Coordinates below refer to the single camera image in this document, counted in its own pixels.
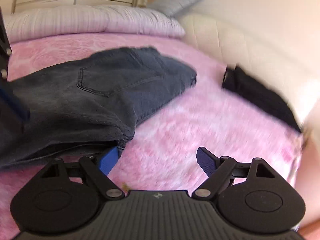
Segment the dark grey jeans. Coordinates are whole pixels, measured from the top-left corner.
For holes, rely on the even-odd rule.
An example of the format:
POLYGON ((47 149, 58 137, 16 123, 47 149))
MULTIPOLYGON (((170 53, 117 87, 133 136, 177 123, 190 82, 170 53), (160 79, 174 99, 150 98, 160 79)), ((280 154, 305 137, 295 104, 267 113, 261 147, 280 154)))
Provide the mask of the dark grey jeans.
POLYGON ((118 48, 11 82, 30 109, 23 133, 1 129, 1 168, 63 154, 122 151, 136 127, 196 83, 155 48, 118 48))

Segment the pink rose blanket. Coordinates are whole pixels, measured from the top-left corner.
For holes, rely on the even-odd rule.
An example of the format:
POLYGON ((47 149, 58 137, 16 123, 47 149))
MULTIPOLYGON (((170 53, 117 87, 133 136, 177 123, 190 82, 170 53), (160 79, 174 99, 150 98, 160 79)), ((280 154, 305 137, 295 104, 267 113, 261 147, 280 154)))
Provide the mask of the pink rose blanket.
MULTIPOLYGON (((44 68, 118 48, 155 48, 196 71, 196 83, 136 127, 120 151, 110 179, 128 190, 194 191, 206 175, 196 162, 205 147, 239 162, 265 159, 295 183, 303 137, 284 122, 221 87, 226 66, 173 38, 130 34, 69 34, 16 42, 10 82, 44 68)), ((1 168, 1 239, 18 234, 11 214, 14 195, 50 159, 1 168)))

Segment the striped white rolled quilt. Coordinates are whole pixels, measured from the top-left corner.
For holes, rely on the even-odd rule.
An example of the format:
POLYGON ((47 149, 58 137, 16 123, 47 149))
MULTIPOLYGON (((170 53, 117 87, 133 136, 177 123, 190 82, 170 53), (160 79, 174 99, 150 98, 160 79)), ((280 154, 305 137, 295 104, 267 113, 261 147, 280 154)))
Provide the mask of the striped white rolled quilt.
POLYGON ((66 5, 3 17, 11 43, 79 33, 124 33, 182 38, 180 23, 152 9, 123 5, 66 5))

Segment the black garment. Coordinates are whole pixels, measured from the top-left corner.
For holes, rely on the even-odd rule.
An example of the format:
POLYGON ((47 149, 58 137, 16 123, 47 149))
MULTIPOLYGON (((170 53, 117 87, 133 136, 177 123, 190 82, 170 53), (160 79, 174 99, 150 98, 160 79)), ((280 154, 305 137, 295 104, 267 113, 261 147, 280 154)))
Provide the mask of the black garment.
POLYGON ((284 122, 298 133, 302 132, 288 103, 276 92, 246 74, 240 66, 226 68, 222 88, 239 95, 267 114, 284 122))

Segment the beige padded headboard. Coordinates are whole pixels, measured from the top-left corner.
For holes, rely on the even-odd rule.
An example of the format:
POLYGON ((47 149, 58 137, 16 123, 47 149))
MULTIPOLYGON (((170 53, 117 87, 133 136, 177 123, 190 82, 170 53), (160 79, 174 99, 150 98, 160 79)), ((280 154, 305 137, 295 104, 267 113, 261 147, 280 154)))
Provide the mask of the beige padded headboard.
POLYGON ((185 29, 186 44, 225 64, 240 65, 276 90, 289 103, 300 125, 319 129, 319 73, 212 16, 192 13, 178 21, 185 29))

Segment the grey pillow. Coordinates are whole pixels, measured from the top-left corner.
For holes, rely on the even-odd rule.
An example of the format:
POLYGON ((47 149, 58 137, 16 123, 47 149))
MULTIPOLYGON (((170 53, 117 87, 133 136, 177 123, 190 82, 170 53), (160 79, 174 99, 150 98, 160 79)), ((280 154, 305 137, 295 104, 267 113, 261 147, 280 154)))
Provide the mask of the grey pillow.
POLYGON ((202 1, 203 0, 155 0, 148 4, 147 8, 158 11, 167 17, 176 17, 202 1))

